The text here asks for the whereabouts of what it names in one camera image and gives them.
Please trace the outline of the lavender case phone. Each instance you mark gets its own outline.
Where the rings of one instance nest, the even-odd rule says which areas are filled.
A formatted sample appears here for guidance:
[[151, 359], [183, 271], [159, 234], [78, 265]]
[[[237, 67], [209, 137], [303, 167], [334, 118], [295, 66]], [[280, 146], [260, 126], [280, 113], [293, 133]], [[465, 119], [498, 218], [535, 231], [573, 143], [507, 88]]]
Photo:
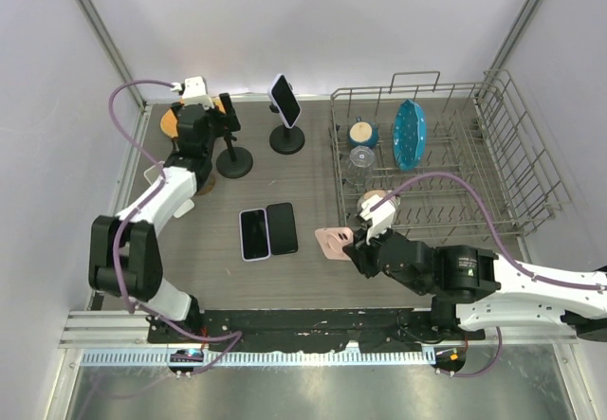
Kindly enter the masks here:
[[257, 262], [270, 257], [265, 209], [242, 210], [239, 213], [241, 256], [245, 262]]

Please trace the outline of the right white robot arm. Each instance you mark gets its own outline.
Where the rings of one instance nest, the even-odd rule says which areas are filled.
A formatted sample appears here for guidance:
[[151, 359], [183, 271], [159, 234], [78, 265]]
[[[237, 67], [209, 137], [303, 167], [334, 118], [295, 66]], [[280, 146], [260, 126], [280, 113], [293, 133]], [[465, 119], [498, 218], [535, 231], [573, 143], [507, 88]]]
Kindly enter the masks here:
[[575, 272], [510, 261], [471, 246], [430, 247], [389, 229], [358, 230], [343, 253], [366, 278], [378, 274], [432, 299], [434, 336], [485, 328], [569, 327], [577, 338], [606, 339], [606, 271]]

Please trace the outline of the grey stand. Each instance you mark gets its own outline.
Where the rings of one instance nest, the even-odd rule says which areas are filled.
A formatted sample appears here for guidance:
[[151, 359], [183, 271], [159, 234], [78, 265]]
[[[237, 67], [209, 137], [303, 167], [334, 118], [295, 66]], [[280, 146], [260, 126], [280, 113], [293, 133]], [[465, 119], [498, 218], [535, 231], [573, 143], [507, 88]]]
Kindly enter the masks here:
[[200, 187], [200, 189], [196, 192], [197, 196], [205, 195], [209, 193], [216, 184], [216, 177], [214, 172], [210, 172], [209, 176], [205, 180], [204, 184]]

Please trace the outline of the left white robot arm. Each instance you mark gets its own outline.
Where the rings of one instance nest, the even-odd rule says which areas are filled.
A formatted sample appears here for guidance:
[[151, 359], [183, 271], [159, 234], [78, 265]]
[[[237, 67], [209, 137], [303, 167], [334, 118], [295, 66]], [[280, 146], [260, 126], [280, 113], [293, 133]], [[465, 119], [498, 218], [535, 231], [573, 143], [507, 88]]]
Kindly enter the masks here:
[[220, 94], [219, 101], [208, 109], [174, 105], [177, 138], [155, 182], [120, 214], [97, 217], [91, 229], [89, 285], [169, 320], [170, 333], [183, 343], [201, 334], [199, 304], [165, 279], [157, 236], [207, 183], [215, 141], [240, 129], [230, 95]]

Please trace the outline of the black round base stand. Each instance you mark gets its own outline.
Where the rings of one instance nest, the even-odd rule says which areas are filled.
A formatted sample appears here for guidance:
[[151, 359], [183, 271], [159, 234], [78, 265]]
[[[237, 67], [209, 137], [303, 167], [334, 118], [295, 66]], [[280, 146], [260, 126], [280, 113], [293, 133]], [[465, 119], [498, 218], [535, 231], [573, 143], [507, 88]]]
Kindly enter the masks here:
[[244, 147], [233, 145], [236, 138], [231, 132], [226, 132], [223, 139], [227, 148], [216, 158], [216, 170], [228, 179], [244, 177], [253, 167], [252, 154]]

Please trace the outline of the black phone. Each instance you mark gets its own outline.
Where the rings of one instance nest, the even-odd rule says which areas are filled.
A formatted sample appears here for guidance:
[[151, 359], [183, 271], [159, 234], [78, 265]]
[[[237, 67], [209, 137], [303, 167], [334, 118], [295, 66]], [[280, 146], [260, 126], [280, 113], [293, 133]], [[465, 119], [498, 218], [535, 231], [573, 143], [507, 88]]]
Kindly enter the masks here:
[[267, 226], [272, 255], [286, 255], [298, 251], [299, 242], [291, 203], [268, 205]]

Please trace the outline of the pink case phone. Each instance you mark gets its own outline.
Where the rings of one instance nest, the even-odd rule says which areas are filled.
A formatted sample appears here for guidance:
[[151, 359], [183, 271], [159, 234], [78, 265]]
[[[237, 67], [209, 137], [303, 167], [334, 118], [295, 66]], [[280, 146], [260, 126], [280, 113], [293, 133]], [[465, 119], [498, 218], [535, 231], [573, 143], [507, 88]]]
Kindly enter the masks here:
[[318, 228], [314, 234], [326, 259], [332, 261], [349, 260], [343, 249], [353, 243], [354, 233], [350, 228]]

